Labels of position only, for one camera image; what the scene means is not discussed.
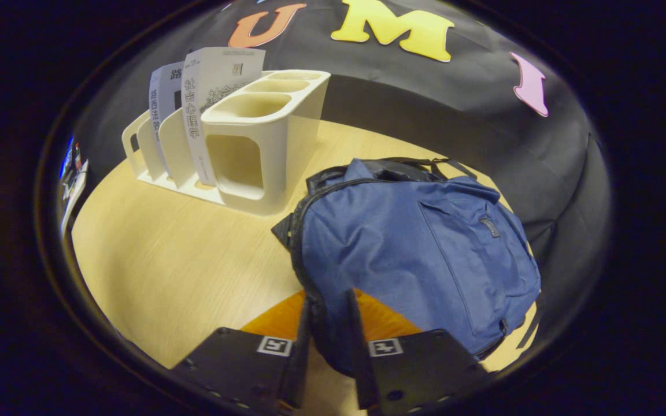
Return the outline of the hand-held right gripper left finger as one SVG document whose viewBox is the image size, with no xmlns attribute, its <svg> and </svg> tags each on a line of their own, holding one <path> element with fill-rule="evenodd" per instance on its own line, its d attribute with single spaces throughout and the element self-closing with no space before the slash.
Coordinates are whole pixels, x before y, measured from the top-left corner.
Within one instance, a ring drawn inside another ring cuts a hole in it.
<svg viewBox="0 0 666 416">
<path fill-rule="evenodd" d="M 240 329 L 215 329 L 171 372 L 236 413 L 292 415 L 304 402 L 310 340 L 298 291 Z"/>
</svg>

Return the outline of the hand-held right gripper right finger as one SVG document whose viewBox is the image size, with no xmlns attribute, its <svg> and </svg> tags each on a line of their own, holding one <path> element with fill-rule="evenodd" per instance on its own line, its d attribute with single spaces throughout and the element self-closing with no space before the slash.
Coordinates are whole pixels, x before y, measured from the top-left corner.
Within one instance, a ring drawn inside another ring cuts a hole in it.
<svg viewBox="0 0 666 416">
<path fill-rule="evenodd" d="M 352 368 L 358 405 L 367 414 L 447 414 L 491 381 L 490 373 L 443 329 L 365 338 L 359 297 L 348 292 Z"/>
</svg>

